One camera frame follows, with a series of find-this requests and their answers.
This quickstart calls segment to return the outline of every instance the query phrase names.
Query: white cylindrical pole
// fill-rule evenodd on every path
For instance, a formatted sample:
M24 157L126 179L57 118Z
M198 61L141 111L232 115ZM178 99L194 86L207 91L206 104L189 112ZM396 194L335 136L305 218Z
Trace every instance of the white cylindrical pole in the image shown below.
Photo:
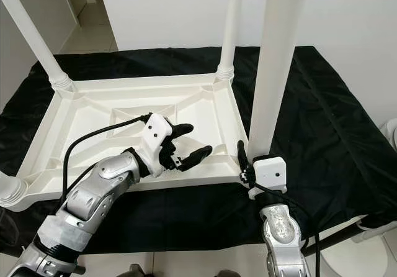
M0 171L0 206L7 207L20 199L27 189L27 183L15 176Z
M234 50L236 48L236 39L239 27L239 16L241 12L241 0L229 0L228 12L226 15L225 35L223 36L223 45L221 60L216 71L216 77L219 79L231 80L234 77Z
M72 90L72 81L62 71L50 49L19 0L1 0L48 75L53 89Z
M266 0L249 131L248 158L269 153L304 0Z

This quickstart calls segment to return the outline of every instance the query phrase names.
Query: black cable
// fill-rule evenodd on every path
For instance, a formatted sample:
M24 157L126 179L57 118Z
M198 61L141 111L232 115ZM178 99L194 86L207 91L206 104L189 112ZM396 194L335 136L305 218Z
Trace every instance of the black cable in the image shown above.
M125 122L122 122L122 123L119 123L119 124L111 125L111 126L108 126L108 127L93 131L93 132L88 133L87 135L84 135L84 136L80 137L79 139L75 140L69 146L68 150L65 153L65 159L63 160L63 174L62 174L62 179L63 180L62 180L61 205L65 202L66 195L68 193L68 163L69 163L70 154L71 154L72 150L75 148L75 146L78 145L79 143L81 143L82 141L84 141L86 139L89 139L90 137L93 137L95 135L101 134L103 132L110 131L110 130L113 130L113 129L117 129L117 128L120 128L120 127L123 127L123 126L127 126L127 125L133 124L135 122L138 122L140 120L142 120L143 122L145 122L145 121L147 122L149 117L150 117L150 115L151 114L147 114L147 115L144 115L144 116L136 117L135 119L132 119L132 120L128 120L128 121L125 121Z
M262 190L263 192L269 193L271 195L277 196L278 198L283 199L284 201L289 202L290 204L293 204L294 206L298 207L302 212L305 213L305 215L307 216L307 218L309 218L309 221L311 222L311 225L314 228L314 245L316 247L316 277L320 276L320 249L319 249L319 242L320 242L320 238L318 235L318 228L317 228L317 224L315 223L313 217L310 215L310 213L308 211L306 211L306 209L298 202L294 201L293 199L288 198L287 196L281 195L279 193L277 193L276 191L270 190L266 187L263 187L262 185L259 185L258 183L255 183L254 186L260 190Z
M69 192L81 181L81 179L83 179L85 175L88 174L94 168L95 164L97 163L95 162L93 165L90 165L89 168L84 170L83 173L79 175L79 177L69 186L68 190L66 190L66 195L68 195Z

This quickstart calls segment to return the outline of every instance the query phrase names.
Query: white floor tile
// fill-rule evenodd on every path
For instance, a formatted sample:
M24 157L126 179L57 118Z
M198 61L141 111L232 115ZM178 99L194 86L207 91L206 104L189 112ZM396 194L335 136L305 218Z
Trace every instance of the white floor tile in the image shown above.
M390 248L395 260L397 261L397 229L393 229L383 236Z
M313 255L306 257L306 262L309 267L309 272L311 277L316 276L316 258ZM320 259L320 276L321 277L339 277L333 270L328 266L328 264L323 260Z
M86 4L79 14L80 26L109 24L105 5L101 3Z
M109 50L112 40L113 33L109 25L84 26L72 33L62 52Z
M153 252L82 255L78 263L87 269L84 277L116 277L127 272L132 263L139 264L145 274L150 274L153 269Z
M16 257L0 253L0 276L5 276L18 260Z
M393 256L393 252L390 250L388 242L385 238L383 238L383 242L385 243L387 254L388 254L388 262L387 262L387 270L384 277L395 277L397 276L397 261Z
M156 277L214 277L228 269L242 277L267 276L264 244L242 245L219 251L156 252Z

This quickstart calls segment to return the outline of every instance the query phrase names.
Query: black fabric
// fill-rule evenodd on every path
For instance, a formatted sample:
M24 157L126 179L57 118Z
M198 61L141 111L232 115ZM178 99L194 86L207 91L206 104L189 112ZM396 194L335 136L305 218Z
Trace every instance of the black fabric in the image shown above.
M233 92L249 131L259 49L236 49ZM215 72L220 48L135 50L56 56L74 80ZM53 91L37 63L0 116L0 170L15 175ZM344 82L314 47L295 50L271 154L287 162L287 194L304 205L320 230L361 214L397 219L397 154ZM54 207L38 202L6 211L20 229L18 255ZM308 219L292 208L303 236ZM246 188L220 184L124 194L86 253L211 250L262 242L257 206ZM0 222L0 239L12 238Z

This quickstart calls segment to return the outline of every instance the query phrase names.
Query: robotic hand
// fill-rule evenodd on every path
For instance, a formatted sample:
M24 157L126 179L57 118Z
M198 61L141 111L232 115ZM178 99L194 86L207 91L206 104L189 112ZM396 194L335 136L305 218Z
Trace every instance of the robotic hand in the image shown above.
M249 198L262 208L262 236L267 245L269 277L310 277L305 257L300 251L301 233L298 223L290 216L282 198L287 191L287 171L280 157L255 158L248 162L242 141L238 142L241 181L249 185Z
M8 277L67 277L84 273L77 265L114 201L141 178L164 170L188 170L212 152L206 146L187 158L175 156L173 139L193 130L190 124L172 125L159 114L150 114L137 150L98 162L91 174L71 190L54 216L47 216L33 242L24 250Z

